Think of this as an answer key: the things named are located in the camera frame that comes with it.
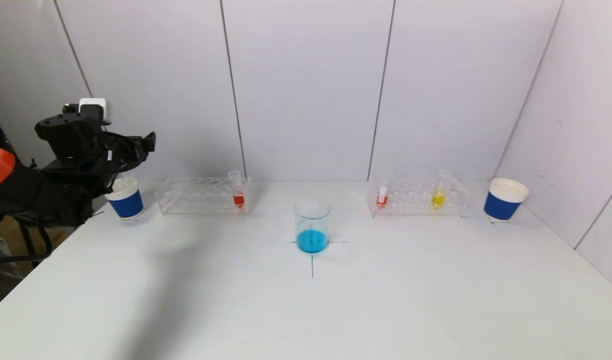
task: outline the beaker rim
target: beaker rim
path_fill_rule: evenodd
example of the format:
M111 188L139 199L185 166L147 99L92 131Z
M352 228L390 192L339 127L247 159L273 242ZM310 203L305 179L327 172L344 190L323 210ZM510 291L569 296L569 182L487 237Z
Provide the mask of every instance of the beaker rim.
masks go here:
M323 219L332 210L330 202L318 196L300 198L294 205L295 214L304 219L318 220Z

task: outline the cable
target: cable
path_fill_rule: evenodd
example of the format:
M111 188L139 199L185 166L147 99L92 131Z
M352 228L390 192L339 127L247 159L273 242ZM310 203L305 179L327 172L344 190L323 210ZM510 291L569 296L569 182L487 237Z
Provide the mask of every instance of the cable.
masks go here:
M39 234L41 235L43 242L46 244L46 252L42 255L0 257L0 265L7 263L38 262L40 260L46 259L52 254L52 242L50 241L50 237L48 236L46 229L43 227L43 224L41 224L39 220L37 220L35 224L37 225L37 229L39 230Z
M22 231L22 237L24 237L24 242L26 244L26 248L28 249L28 255L30 256L37 255L37 252L34 250L34 244L32 243L32 237L30 236L30 232L24 226L24 224L20 223L19 221L17 221L17 223L19 224L19 230ZM38 265L39 265L38 261L32 262L32 267L36 268Z

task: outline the red liquid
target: red liquid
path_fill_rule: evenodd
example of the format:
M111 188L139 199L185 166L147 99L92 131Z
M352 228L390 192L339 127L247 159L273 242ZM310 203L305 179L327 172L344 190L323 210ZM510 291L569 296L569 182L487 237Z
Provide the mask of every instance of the red liquid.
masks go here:
M244 203L246 203L246 200L244 199L244 194L240 191L240 192L236 192L233 196L232 199L235 201L235 205L238 208L243 208L244 207Z
M383 209L387 203L388 203L388 195L384 196L384 201L381 203L379 202L379 198L377 198L377 207L379 209Z

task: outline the test tube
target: test tube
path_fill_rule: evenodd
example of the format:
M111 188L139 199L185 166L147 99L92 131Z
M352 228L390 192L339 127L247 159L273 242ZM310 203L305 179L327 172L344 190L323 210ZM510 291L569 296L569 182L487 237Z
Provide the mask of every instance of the test tube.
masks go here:
M377 184L377 207L383 209L388 203L388 188L392 182L394 173L390 170L386 170L379 176L379 183Z
M243 208L246 204L246 199L244 199L244 184L241 180L241 171L228 171L228 181L230 182L230 189L232 189L232 199L235 206L240 209Z
M443 207L443 203L446 202L446 193L450 187L450 178L452 178L452 171L439 170L439 181L437 186L432 192L432 209L439 210Z

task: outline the test tube rack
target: test tube rack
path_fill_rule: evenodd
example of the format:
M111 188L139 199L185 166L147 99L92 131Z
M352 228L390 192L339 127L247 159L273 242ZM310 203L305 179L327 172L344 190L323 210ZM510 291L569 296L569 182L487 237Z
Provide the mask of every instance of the test tube rack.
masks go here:
M163 215L250 215L253 208L252 179L242 179L244 205L233 201L228 179L223 177L169 177L155 197Z
M432 192L439 181L438 178L395 177L388 188L386 206L377 206L378 178L368 181L366 201L373 217L381 215L436 215L463 216L470 199L470 191L455 177L450 178L446 200L443 207L432 207Z

